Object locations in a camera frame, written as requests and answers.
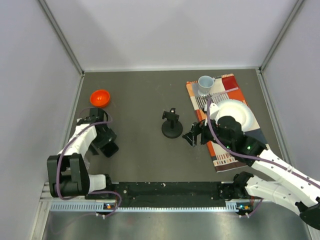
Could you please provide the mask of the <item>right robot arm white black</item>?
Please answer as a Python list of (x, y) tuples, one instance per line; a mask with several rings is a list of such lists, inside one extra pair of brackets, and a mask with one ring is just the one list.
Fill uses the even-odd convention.
[(319, 181), (295, 169), (259, 140), (246, 135), (232, 116), (223, 116), (218, 121), (195, 122), (182, 137), (194, 147), (198, 135), (202, 145), (216, 143), (237, 161), (273, 179), (269, 182), (250, 173), (240, 173), (233, 180), (233, 192), (237, 197), (252, 196), (271, 201), (294, 212), (314, 229), (320, 228)]

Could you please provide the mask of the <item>black smartphone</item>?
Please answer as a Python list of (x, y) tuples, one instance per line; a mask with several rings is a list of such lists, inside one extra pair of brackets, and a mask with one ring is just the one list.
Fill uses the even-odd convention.
[(109, 142), (108, 144), (100, 148), (100, 151), (107, 158), (112, 157), (118, 150), (119, 150), (119, 147), (114, 142)]

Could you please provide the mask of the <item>black phone stand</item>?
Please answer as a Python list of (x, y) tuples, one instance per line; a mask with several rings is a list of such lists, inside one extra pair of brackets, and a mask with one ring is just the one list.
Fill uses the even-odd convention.
[(178, 138), (183, 132), (183, 126), (179, 121), (179, 115), (173, 107), (169, 111), (164, 111), (162, 119), (165, 120), (161, 126), (163, 135), (169, 139)]

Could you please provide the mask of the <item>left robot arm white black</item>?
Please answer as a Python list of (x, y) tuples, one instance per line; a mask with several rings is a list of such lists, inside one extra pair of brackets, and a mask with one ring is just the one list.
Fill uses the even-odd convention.
[(72, 197), (97, 193), (109, 198), (114, 191), (107, 174), (89, 174), (85, 156), (102, 153), (112, 157), (119, 147), (117, 135), (108, 126), (111, 116), (102, 108), (91, 107), (89, 115), (77, 120), (75, 130), (66, 146), (47, 159), (47, 174), (50, 194), (54, 198), (69, 200)]

